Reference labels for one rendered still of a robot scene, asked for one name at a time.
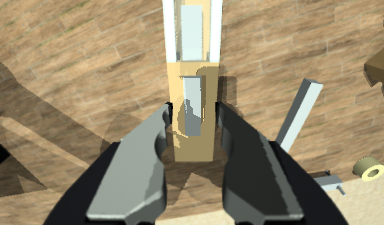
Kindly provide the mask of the pale grey square stick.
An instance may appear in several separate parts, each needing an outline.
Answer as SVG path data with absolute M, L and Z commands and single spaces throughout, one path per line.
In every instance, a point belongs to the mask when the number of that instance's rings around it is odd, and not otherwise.
M 183 76 L 185 136 L 201 136 L 201 75 Z

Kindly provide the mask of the pale yellow tape roll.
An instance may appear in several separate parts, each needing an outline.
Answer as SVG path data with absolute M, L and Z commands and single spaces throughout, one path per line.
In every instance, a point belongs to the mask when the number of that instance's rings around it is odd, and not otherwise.
M 376 158 L 368 156 L 360 159 L 353 170 L 363 181 L 371 181 L 383 174 L 384 165 Z

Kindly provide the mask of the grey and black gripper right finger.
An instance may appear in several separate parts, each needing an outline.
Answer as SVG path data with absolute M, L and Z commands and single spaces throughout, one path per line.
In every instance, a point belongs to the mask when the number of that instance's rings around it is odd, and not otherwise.
M 276 141 L 221 101 L 215 102 L 215 116 L 221 147 L 230 158 L 222 205 L 235 225 L 349 225 L 324 189 Z

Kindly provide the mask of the pale grey bar with small pegs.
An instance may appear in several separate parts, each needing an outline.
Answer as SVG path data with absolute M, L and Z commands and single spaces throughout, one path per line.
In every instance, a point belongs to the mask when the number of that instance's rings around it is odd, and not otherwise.
M 343 196 L 346 196 L 346 193 L 341 188 L 343 184 L 342 180 L 337 175 L 331 175 L 327 170 L 325 170 L 325 173 L 328 176 L 313 179 L 324 189 L 324 191 L 338 189 Z

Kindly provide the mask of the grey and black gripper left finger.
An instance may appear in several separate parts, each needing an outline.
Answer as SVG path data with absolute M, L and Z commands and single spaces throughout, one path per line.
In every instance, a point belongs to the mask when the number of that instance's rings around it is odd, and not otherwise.
M 172 120 L 173 102 L 166 102 L 113 142 L 63 194 L 43 225 L 155 225 L 167 206 L 161 155 Z

